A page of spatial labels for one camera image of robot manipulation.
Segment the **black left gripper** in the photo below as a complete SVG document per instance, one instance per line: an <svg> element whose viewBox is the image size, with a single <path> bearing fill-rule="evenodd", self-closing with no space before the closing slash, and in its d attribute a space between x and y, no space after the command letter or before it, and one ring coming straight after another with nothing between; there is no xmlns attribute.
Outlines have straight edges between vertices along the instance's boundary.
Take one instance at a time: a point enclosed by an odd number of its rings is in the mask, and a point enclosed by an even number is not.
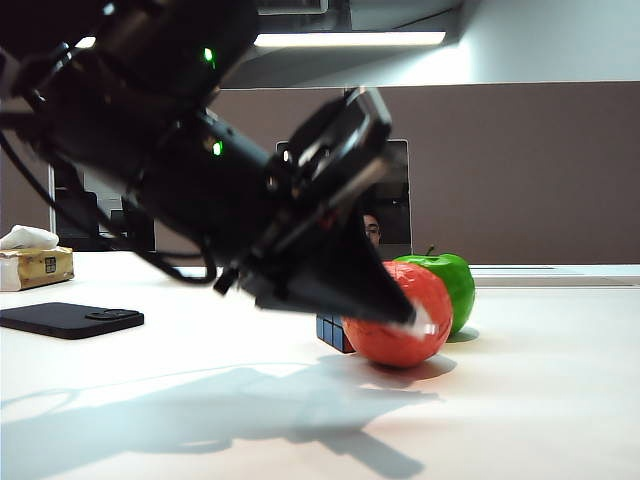
<svg viewBox="0 0 640 480"><path fill-rule="evenodd" d="M263 309L416 326L417 311L367 238L363 216L351 215L360 194L384 173L383 164L302 169L292 180L286 205L250 248L224 268L214 289L225 294L237 285ZM312 250L337 234L323 259L323 283L291 284L309 269Z"/></svg>

